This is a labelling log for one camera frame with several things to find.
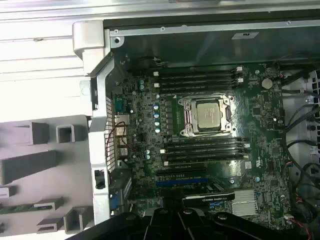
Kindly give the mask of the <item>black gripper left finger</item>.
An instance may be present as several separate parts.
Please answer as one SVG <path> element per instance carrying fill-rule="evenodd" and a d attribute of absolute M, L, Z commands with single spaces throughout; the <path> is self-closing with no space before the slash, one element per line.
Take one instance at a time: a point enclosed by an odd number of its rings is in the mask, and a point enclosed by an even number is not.
<path fill-rule="evenodd" d="M 124 212 L 71 237 L 69 240 L 171 240 L 173 211 L 157 208 L 141 218 Z"/>

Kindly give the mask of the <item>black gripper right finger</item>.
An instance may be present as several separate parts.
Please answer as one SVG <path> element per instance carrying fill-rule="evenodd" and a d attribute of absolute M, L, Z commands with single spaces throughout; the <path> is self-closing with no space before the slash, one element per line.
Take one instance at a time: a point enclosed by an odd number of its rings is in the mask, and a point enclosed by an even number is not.
<path fill-rule="evenodd" d="M 194 209 L 178 213 L 188 240 L 311 240 L 312 234 L 302 224 L 305 234 L 294 230 L 272 230 L 228 212 L 199 215 Z"/>

